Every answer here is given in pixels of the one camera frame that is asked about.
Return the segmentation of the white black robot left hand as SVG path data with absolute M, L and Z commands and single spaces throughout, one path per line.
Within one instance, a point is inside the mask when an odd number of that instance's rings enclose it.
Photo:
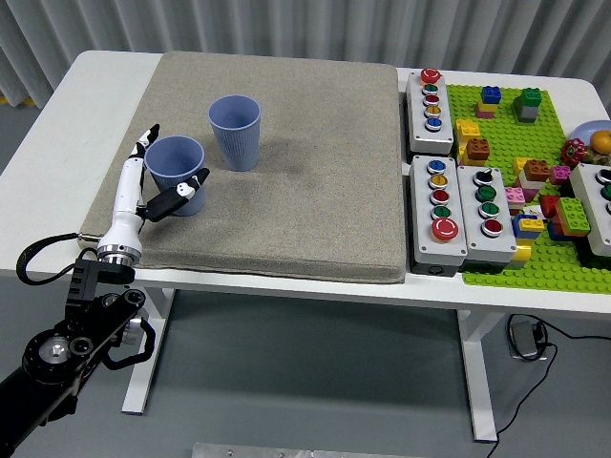
M 195 139 L 183 135 L 160 137 L 158 124 L 147 130 L 123 163 L 111 228 L 97 245 L 99 255 L 140 252 L 138 233 L 144 221 L 157 222 L 194 204 L 209 175 L 203 160 L 204 150 Z M 158 181 L 160 194 L 143 202 L 146 171 Z

